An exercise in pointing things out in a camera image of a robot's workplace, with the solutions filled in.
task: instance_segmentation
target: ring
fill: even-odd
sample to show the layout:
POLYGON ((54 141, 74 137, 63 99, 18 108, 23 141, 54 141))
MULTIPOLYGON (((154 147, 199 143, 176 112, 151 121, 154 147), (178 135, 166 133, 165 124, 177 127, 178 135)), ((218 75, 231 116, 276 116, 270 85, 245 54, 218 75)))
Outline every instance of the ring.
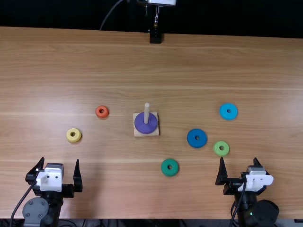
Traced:
POLYGON ((225 103, 220 107, 220 115, 225 120, 233 120, 238 115, 237 107, 232 103, 225 103))
POLYGON ((108 108, 104 105, 98 106, 95 111, 97 117, 106 118, 109 114, 108 108))
POLYGON ((174 159, 165 159, 162 162, 161 171, 166 176, 174 176, 179 171, 179 164, 174 159))
POLYGON ((187 134, 187 141, 193 148, 201 148, 207 142, 207 135, 201 129, 192 129, 187 134))
POLYGON ((224 141, 218 141, 214 144, 214 152, 218 156, 221 156, 221 157, 226 156, 229 152, 229 146, 224 141))
POLYGON ((71 143, 78 142, 81 139, 81 137, 82 134, 79 129, 72 128, 72 129, 68 129, 68 131, 66 132, 66 138, 71 143))

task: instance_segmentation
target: lime green ring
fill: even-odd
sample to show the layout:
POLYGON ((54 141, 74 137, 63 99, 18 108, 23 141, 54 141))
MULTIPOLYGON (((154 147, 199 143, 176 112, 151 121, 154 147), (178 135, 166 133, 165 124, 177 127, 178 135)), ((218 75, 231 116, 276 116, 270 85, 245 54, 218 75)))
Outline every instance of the lime green ring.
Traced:
POLYGON ((161 164, 161 171, 166 176, 174 176, 179 172, 179 164, 174 159, 165 159, 161 164))
POLYGON ((221 156, 221 157, 226 156, 229 152, 229 146, 224 141, 218 141, 214 144, 214 152, 218 156, 221 156))

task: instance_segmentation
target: wood grain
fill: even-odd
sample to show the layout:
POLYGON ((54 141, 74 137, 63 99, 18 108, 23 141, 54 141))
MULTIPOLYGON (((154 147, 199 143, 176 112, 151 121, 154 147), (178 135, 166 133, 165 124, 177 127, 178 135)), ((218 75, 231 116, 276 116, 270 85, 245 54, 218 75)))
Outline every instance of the wood grain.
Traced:
POLYGON ((0 217, 44 156, 64 163, 66 183, 80 159, 84 190, 64 200, 61 218, 230 218, 233 197, 214 185, 212 147, 224 140, 230 176, 257 157, 275 178, 259 199, 279 218, 303 218, 302 62, 299 39, 166 34, 157 45, 140 33, 1 27, 0 217), (133 113, 147 101, 160 136, 135 138, 133 113), (235 121, 219 116, 225 102, 237 105, 235 121), (72 127, 78 144, 66 140, 72 127), (206 131, 205 147, 187 144, 192 128, 206 131), (161 173, 166 158, 177 176, 161 173))

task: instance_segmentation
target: cable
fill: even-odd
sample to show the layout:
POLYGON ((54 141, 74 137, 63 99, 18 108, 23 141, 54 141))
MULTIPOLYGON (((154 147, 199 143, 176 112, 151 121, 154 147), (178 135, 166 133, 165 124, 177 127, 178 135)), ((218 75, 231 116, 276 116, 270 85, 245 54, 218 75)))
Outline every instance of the cable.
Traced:
MULTIPOLYGON (((236 205, 236 202, 234 201, 233 204, 232 204, 232 207, 231 207, 231 216, 232 216, 233 209, 235 208, 235 205, 236 205)), ((238 224, 239 224, 239 223, 236 222, 236 220, 234 220, 232 225, 233 225, 234 227, 237 227, 236 225, 238 225, 238 224)))
POLYGON ((182 222, 182 224, 184 225, 184 227, 187 227, 187 224, 185 223, 185 221, 183 219, 180 219, 180 221, 182 222))
POLYGON ((102 227, 105 227, 105 225, 104 225, 104 223, 103 223, 103 219, 99 219, 99 221, 100 221, 100 227, 102 226, 102 227))
POLYGON ((67 222, 69 222, 69 223, 72 223, 75 227, 77 227, 77 225, 76 225, 74 222, 72 222, 72 221, 65 220, 65 219, 61 219, 60 221, 67 221, 67 222))
POLYGON ((236 202, 234 201, 233 204, 232 204, 232 207, 231 207, 231 216, 232 216, 232 211, 235 208, 235 205, 236 205, 236 202))
POLYGON ((11 214, 10 217, 10 223, 9 223, 9 227, 13 226, 13 220, 14 220, 14 216, 15 213, 17 212, 19 206, 21 205, 21 203, 23 202, 23 200, 25 199, 25 197, 29 194, 29 192, 33 189, 34 185, 36 184, 36 180, 32 183, 32 185, 28 188, 28 190, 25 192, 25 194, 22 196, 22 198, 20 199, 20 201, 18 202, 17 206, 15 207, 13 213, 11 214))
POLYGON ((246 189, 246 181, 245 181, 244 184, 243 184, 243 190, 242 190, 241 196, 240 196, 240 198, 239 198, 238 205, 237 205, 235 211, 234 211, 233 214, 232 214, 232 218, 231 218, 231 222, 229 223, 229 227, 232 227, 232 225, 233 225, 233 221, 235 220, 235 216, 236 216, 236 214, 237 214, 237 212, 238 212, 238 210, 239 210, 239 207, 240 207, 240 205, 241 205, 241 202, 242 202, 242 199, 243 199, 243 195, 244 195, 245 189, 246 189))
POLYGON ((100 29, 99 29, 100 31, 102 30, 103 25, 105 24, 105 22, 106 22, 108 16, 112 13, 112 11, 116 8, 116 6, 119 5, 122 1, 123 1, 123 0, 117 1, 116 4, 115 4, 115 5, 110 9, 110 11, 107 13, 107 15, 106 15, 105 18, 103 19, 102 24, 101 24, 101 26, 100 26, 100 29))

